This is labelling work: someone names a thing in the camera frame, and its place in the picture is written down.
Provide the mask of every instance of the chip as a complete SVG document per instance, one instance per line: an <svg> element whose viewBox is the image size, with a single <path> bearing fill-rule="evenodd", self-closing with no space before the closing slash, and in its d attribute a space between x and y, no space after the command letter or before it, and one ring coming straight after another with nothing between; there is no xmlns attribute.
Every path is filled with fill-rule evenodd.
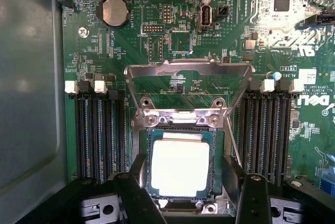
<svg viewBox="0 0 335 224"><path fill-rule="evenodd" d="M105 81L106 82L114 82L116 80L115 75L105 75Z"/></svg>
<svg viewBox="0 0 335 224"><path fill-rule="evenodd" d="M244 47L246 50L254 50L256 47L256 41L248 39L245 41Z"/></svg>
<svg viewBox="0 0 335 224"><path fill-rule="evenodd" d="M252 61L255 58L255 54L247 53L243 55L243 61Z"/></svg>
<svg viewBox="0 0 335 224"><path fill-rule="evenodd" d="M299 128L299 126L300 126L299 121L293 121L292 122L292 128Z"/></svg>
<svg viewBox="0 0 335 224"><path fill-rule="evenodd" d="M93 79L93 73L85 73L85 79Z"/></svg>
<svg viewBox="0 0 335 224"><path fill-rule="evenodd" d="M277 12L289 11L289 0L274 0L273 10Z"/></svg>

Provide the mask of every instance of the integrated circuit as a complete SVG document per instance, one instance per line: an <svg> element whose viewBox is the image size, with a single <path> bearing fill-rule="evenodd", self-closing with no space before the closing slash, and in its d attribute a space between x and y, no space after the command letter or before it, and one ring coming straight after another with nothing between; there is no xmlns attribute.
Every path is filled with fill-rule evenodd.
<svg viewBox="0 0 335 224"><path fill-rule="evenodd" d="M289 11L289 0L274 0L273 10L277 12Z"/></svg>

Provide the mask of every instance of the capacitor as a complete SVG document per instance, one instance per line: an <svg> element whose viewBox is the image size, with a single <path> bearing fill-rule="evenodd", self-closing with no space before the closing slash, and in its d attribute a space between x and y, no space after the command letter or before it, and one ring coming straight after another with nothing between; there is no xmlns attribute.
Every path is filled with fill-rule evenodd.
<svg viewBox="0 0 335 224"><path fill-rule="evenodd" d="M276 72L268 72L266 74L267 79L273 79L274 81L279 81L282 78L282 74L278 71Z"/></svg>

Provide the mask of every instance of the screw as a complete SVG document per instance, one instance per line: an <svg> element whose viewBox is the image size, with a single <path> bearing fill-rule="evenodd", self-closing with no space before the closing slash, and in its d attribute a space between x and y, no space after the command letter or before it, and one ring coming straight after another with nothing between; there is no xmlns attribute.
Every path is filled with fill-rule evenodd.
<svg viewBox="0 0 335 224"><path fill-rule="evenodd" d="M147 116L146 122L150 126L156 125L157 124L157 117L156 116Z"/></svg>
<svg viewBox="0 0 335 224"><path fill-rule="evenodd" d="M291 185L292 186L296 186L296 187L302 187L302 183L300 183L299 181L291 181Z"/></svg>
<svg viewBox="0 0 335 224"><path fill-rule="evenodd" d="M81 38L87 38L88 35L90 34L90 31L85 27L80 27L78 29L78 34Z"/></svg>
<svg viewBox="0 0 335 224"><path fill-rule="evenodd" d="M254 180L254 181L260 181L261 180L261 178L257 175L252 175L251 179Z"/></svg>
<svg viewBox="0 0 335 224"><path fill-rule="evenodd" d="M219 120L218 116L213 115L213 116L210 116L208 119L209 119L209 123L212 126L217 126L218 125L218 120Z"/></svg>

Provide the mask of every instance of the white label sticker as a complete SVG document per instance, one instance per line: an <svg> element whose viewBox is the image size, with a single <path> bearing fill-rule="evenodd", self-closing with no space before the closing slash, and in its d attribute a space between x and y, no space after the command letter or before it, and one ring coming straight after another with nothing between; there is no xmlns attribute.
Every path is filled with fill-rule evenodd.
<svg viewBox="0 0 335 224"><path fill-rule="evenodd" d="M316 69L299 69L299 79L301 79L304 84L315 84Z"/></svg>

